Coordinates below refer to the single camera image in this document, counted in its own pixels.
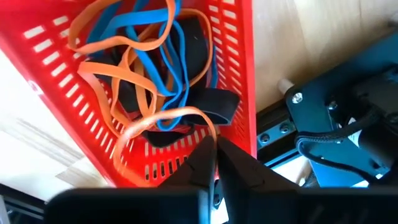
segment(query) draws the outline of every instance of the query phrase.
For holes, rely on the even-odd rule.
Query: black fabric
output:
[[[108,65],[118,65],[119,62],[114,60],[116,54],[102,55],[100,57],[93,58],[89,62],[98,62]],[[106,75],[95,74],[95,76],[104,81],[109,86],[112,85],[112,77]],[[121,80],[119,86],[119,99],[123,108],[126,112],[131,113],[138,110],[138,102],[136,96],[136,87],[127,81]]]
[[[206,43],[203,29],[201,28],[199,19],[197,17],[190,17],[187,19],[179,19],[185,37],[185,60],[187,63],[188,79],[195,78],[205,67],[208,60],[208,46]],[[178,32],[173,27],[170,31],[170,38],[174,49],[180,51],[180,38]],[[200,81],[194,84],[191,88],[206,87],[206,75]]]
[[[142,136],[148,140],[148,142],[155,147],[166,147],[176,141],[193,134],[195,127],[193,124],[190,125],[190,129],[186,133],[180,133],[176,131],[144,131]]]
[[[214,124],[218,125],[230,125],[238,105],[237,94],[215,88],[192,90],[187,101],[187,106],[194,106],[203,111]],[[186,115],[183,119],[187,123],[206,124],[199,115]]]

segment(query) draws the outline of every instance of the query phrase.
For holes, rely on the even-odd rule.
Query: black metal bracket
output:
[[[43,220],[44,201],[3,184],[0,184],[0,195],[3,196],[7,209]]]
[[[258,112],[256,119],[258,161],[274,168],[300,156],[294,145],[296,127],[283,100]]]

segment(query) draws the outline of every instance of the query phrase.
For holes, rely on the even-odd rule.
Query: bolt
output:
[[[279,131],[280,131],[282,134],[286,134],[286,133],[288,133],[288,132],[290,131],[290,128],[289,128],[288,125],[283,124],[283,125],[279,128]]]
[[[267,143],[269,142],[269,135],[268,135],[268,134],[263,134],[263,135],[261,136],[261,142],[262,142],[263,144],[267,144]]]
[[[214,195],[214,206],[217,206],[221,203],[220,196],[218,194]]]
[[[328,105],[328,109],[329,109],[329,110],[334,110],[334,109],[336,109],[336,108],[337,108],[337,103],[336,103],[336,101],[332,101],[332,102],[329,103],[329,105]]]
[[[296,93],[292,97],[292,103],[297,104],[303,101],[303,94],[302,93]]]

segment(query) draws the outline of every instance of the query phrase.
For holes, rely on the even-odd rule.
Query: wooden surface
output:
[[[42,200],[107,183],[0,51],[0,183]]]
[[[397,0],[254,0],[257,111],[282,98],[281,78],[304,83],[391,32],[395,12]]]

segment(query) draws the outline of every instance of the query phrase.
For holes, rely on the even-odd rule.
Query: red plastic basket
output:
[[[111,160],[116,136],[103,122],[92,89],[76,73],[86,57],[67,47],[71,21],[92,1],[2,0],[0,48],[99,172],[115,186],[130,187],[132,184],[116,171]],[[251,1],[184,0],[183,7],[197,8],[210,18],[218,88],[234,91],[241,98],[232,125],[220,127],[221,135],[256,157]],[[114,125],[118,130],[124,128],[118,122]],[[159,185],[208,134],[208,128],[197,128],[191,136],[165,148],[152,147],[137,138],[134,145],[128,142],[123,164]]]

